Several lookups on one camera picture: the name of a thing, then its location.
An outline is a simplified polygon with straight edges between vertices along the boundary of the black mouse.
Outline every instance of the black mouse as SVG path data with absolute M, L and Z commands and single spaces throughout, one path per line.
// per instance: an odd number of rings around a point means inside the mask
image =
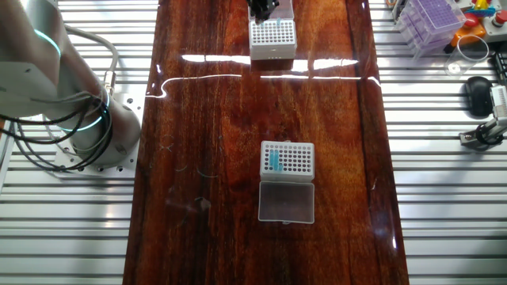
M 465 92 L 467 92 L 468 103 L 470 104 L 470 114 L 473 116 L 489 116 L 493 112 L 493 102 L 491 101 L 490 88 L 491 82 L 484 77 L 474 76 L 468 78 L 465 83 Z

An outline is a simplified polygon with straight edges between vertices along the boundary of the teal light ring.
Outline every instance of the teal light ring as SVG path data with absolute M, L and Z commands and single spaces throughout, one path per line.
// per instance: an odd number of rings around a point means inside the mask
M 105 106 L 106 106 L 107 108 L 109 108 L 109 95 L 107 95 L 107 98 L 108 98 L 108 101 L 107 101 L 107 103 L 105 104 Z M 82 127 L 82 128 L 80 128 L 80 129 L 78 129 L 78 131 L 88 130 L 89 128 L 91 128 L 91 127 L 95 126 L 96 124 L 98 124 L 98 122 L 100 122 L 101 120 L 102 120 L 102 117 L 100 116 L 100 117 L 98 117 L 98 118 L 95 120 L 95 122 L 93 122 L 93 123 L 89 124 L 89 125 L 88 125 L 88 126 L 86 126 L 86 127 Z M 64 130 L 64 131 L 72 131 L 72 130 L 68 130 L 68 129 L 63 128 L 63 127 L 61 127 L 61 129 L 62 129 L 62 130 Z
M 43 32 L 41 32 L 39 30 L 34 30 L 34 31 L 40 38 L 45 39 L 48 43 L 50 43 L 53 47 L 55 47 L 56 51 L 58 52 L 58 56 L 62 57 L 62 52 L 60 51 L 58 44 L 56 44 L 52 38 L 50 38 L 49 36 L 46 36 Z

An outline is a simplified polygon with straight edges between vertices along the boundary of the metal extrusion slat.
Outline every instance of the metal extrusion slat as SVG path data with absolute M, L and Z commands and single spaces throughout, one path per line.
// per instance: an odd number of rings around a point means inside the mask
M 60 0 L 59 6 L 66 23 L 117 46 L 116 91 L 143 98 L 158 1 Z M 370 8 L 410 283 L 507 284 L 507 146 L 476 154 L 457 140 L 487 121 L 465 113 L 463 83 L 479 75 L 496 84 L 492 66 L 480 63 L 450 78 L 445 55 L 414 62 L 384 0 L 370 0 Z M 71 39 L 102 77 L 107 49 Z M 26 131 L 47 137 L 39 127 Z M 34 148 L 54 159 L 53 146 Z M 59 180 L 14 147 L 3 182 L 0 284 L 121 284 L 133 179 Z

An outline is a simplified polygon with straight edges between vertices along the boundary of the glossy wooden surface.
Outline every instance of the glossy wooden surface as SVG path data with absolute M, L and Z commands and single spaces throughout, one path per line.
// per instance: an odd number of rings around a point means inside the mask
M 160 1 L 124 284 L 408 284 L 368 4 L 294 9 L 257 72 L 243 0 Z M 313 225 L 257 220 L 263 140 L 315 144 Z

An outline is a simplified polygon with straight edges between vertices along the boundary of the transparent box lid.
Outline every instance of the transparent box lid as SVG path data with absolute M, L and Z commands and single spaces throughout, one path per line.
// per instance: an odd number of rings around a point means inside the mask
M 314 223 L 312 183 L 261 182 L 259 221 Z

